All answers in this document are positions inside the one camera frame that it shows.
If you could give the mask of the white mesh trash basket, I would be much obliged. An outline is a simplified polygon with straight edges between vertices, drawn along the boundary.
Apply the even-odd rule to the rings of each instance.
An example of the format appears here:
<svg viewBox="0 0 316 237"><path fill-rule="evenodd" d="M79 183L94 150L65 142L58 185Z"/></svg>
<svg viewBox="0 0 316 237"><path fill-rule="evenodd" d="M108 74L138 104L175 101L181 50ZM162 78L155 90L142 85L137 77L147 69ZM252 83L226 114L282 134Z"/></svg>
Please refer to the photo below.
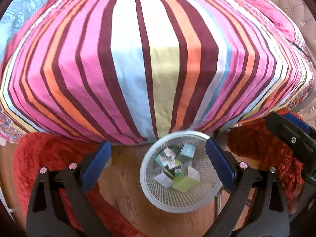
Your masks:
<svg viewBox="0 0 316 237"><path fill-rule="evenodd" d="M209 135L192 130L170 133L156 141L147 151L140 168L140 184L146 198L155 207L171 213L194 211L212 201L222 189L222 183L206 154L206 141ZM196 146L193 159L182 160L178 156L185 143ZM155 157L164 152L167 156L175 156L174 163L161 168ZM200 183L182 193L176 189L164 188L153 177L157 173L165 173L172 181L184 172L188 166L200 173Z"/></svg>

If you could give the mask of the pink pillow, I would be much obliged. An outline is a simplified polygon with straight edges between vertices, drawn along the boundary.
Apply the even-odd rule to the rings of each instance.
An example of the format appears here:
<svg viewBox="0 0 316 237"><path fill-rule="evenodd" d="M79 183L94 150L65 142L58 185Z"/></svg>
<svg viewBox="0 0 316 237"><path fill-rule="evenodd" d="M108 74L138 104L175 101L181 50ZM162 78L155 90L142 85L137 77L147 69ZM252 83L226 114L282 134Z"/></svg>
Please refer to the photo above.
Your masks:
<svg viewBox="0 0 316 237"><path fill-rule="evenodd" d="M250 3L250 5L253 5L261 13L263 13L288 41L292 43L300 42L302 34L296 24L271 0L245 1Z"/></svg>

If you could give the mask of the white small paper box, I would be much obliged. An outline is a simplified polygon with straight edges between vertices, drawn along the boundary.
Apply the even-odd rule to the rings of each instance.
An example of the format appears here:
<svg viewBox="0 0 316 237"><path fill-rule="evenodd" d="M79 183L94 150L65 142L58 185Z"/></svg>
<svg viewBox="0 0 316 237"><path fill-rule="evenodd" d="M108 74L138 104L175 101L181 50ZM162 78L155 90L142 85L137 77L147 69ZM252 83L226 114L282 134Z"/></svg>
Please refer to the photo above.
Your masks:
<svg viewBox="0 0 316 237"><path fill-rule="evenodd" d="M173 183L172 179L163 172L155 174L153 179L164 188L170 188Z"/></svg>

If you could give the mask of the teal small box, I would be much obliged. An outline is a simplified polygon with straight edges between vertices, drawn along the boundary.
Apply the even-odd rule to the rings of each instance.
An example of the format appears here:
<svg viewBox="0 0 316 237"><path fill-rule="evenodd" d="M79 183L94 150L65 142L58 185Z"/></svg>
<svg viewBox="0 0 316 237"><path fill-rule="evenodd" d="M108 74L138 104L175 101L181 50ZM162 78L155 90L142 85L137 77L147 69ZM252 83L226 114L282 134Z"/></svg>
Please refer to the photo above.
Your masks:
<svg viewBox="0 0 316 237"><path fill-rule="evenodd" d="M181 147L181 150L180 150L180 153L179 153L178 156L182 160L193 159L195 151L196 151L196 146L195 145L190 144L190 143L185 143Z"/></svg>

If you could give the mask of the blue patterned quilt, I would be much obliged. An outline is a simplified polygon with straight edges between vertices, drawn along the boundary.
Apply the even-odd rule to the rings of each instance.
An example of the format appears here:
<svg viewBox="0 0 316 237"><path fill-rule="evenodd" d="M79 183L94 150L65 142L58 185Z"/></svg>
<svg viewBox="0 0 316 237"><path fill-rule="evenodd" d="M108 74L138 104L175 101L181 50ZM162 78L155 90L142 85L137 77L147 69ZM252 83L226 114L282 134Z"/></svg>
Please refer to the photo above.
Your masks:
<svg viewBox="0 0 316 237"><path fill-rule="evenodd" d="M1 18L1 59L5 54L7 44L48 0L13 0Z"/></svg>

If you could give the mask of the green white box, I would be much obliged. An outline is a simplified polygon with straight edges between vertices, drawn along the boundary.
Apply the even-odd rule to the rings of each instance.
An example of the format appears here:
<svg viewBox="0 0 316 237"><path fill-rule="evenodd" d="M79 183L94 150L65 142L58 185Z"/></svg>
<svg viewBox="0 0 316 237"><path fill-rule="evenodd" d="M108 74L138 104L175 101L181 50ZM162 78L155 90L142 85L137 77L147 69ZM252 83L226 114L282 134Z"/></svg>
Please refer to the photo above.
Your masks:
<svg viewBox="0 0 316 237"><path fill-rule="evenodd" d="M174 163L175 156L167 156L164 152L161 152L154 160L161 168L165 168Z"/></svg>

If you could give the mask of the lime green DHC box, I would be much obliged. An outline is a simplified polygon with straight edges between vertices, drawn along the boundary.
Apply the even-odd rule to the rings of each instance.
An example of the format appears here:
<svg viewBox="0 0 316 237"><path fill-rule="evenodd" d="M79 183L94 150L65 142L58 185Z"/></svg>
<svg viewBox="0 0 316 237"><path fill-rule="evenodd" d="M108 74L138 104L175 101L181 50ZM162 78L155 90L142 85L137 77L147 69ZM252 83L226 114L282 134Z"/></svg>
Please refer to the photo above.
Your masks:
<svg viewBox="0 0 316 237"><path fill-rule="evenodd" d="M198 185L198 183L200 182L187 177L186 174L182 172L181 174L179 174L178 176L174 178L172 187L173 189L176 189L182 193L185 193L189 191L190 189L192 189L193 187L195 187L196 185Z"/></svg>

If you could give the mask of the striped colourful bed sheet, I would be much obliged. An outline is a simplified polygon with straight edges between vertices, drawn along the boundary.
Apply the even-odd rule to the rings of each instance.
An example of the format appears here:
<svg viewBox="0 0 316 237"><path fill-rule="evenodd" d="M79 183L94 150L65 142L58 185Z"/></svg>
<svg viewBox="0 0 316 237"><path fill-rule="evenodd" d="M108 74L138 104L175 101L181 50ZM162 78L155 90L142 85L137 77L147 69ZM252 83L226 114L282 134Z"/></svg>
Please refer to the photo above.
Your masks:
<svg viewBox="0 0 316 237"><path fill-rule="evenodd" d="M153 142L291 110L314 88L303 35L245 0L48 0L1 59L1 138Z"/></svg>

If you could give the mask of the white cardboard box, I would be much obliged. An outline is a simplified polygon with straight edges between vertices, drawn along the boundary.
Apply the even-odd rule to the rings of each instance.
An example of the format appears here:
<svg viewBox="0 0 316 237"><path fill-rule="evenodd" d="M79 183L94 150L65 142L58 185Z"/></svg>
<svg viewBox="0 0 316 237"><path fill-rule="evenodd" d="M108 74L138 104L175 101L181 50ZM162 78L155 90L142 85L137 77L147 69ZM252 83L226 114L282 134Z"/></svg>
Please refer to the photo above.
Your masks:
<svg viewBox="0 0 316 237"><path fill-rule="evenodd" d="M191 166L188 166L187 169L186 169L186 176L195 180L195 181L200 181L200 173L192 168Z"/></svg>

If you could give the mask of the tufted beige headboard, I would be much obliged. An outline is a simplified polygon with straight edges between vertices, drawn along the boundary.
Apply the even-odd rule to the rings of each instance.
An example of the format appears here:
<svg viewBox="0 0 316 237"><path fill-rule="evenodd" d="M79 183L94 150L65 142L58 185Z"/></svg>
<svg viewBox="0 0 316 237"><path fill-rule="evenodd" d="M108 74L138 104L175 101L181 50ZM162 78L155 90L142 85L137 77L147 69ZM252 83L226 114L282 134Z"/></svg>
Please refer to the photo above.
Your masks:
<svg viewBox="0 0 316 237"><path fill-rule="evenodd" d="M300 29L306 45L315 54L315 18L303 0L271 0L282 9Z"/></svg>

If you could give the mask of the red shaggy rug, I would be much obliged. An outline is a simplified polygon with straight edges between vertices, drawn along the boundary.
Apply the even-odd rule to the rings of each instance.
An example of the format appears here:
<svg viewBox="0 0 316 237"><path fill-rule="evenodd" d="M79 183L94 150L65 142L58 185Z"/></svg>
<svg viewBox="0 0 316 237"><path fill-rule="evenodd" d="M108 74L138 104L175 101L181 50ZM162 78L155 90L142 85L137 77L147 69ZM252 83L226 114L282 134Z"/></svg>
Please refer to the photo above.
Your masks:
<svg viewBox="0 0 316 237"><path fill-rule="evenodd" d="M262 170L276 167L288 204L296 203L304 183L300 175L303 165L285 143L267 130L264 120L232 128L224 140L231 152L258 161ZM72 162L80 162L97 147L95 142L64 139L46 133L30 133L22 137L13 156L13 177L23 215L27 215L35 179L42 167L62 170ZM88 192L87 197L113 236L144 236L102 197L99 186Z"/></svg>

